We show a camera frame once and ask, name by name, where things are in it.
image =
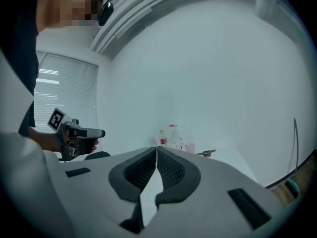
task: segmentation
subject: wooden floor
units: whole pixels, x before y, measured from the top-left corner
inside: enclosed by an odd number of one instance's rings
[[[312,154],[310,158],[306,161],[306,163],[297,170],[296,175],[290,177],[290,179],[294,180],[297,183],[300,189],[299,197],[303,196],[306,193],[313,180],[313,177],[316,174],[316,170],[317,157]],[[273,192],[273,194],[280,200],[280,202],[284,206],[287,206],[295,200],[294,196],[285,185],[286,181],[281,182],[279,185],[270,189],[270,191]]]

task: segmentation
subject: plastic bottle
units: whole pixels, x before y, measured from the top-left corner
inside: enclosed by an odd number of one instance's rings
[[[170,147],[176,150],[183,150],[183,147],[181,145],[181,137],[176,129],[178,125],[176,124],[171,124],[170,127],[170,132],[171,132],[171,142],[170,142]]]
[[[160,132],[160,139],[159,139],[160,145],[161,145],[161,146],[167,146],[167,139],[166,139],[166,137],[165,137],[163,131],[160,130],[159,132]]]

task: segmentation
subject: person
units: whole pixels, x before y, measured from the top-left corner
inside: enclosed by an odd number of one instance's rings
[[[34,94],[38,75],[36,38],[46,28],[79,25],[80,20],[90,20],[98,13],[102,0],[11,0],[2,4],[1,49],[25,87]],[[43,150],[60,152],[54,133],[41,133],[33,129],[34,103],[26,113],[19,133],[36,141]],[[69,140],[69,133],[64,135]]]

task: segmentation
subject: window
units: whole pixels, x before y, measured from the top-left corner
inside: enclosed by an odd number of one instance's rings
[[[34,89],[35,129],[53,133],[47,125],[55,108],[79,120],[81,127],[96,127],[97,66],[37,52],[39,77]]]

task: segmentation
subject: window blind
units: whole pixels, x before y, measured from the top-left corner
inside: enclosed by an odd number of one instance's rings
[[[96,128],[97,66],[37,52],[39,68],[34,89],[35,129],[53,133],[47,125],[54,108],[79,120],[81,127]]]

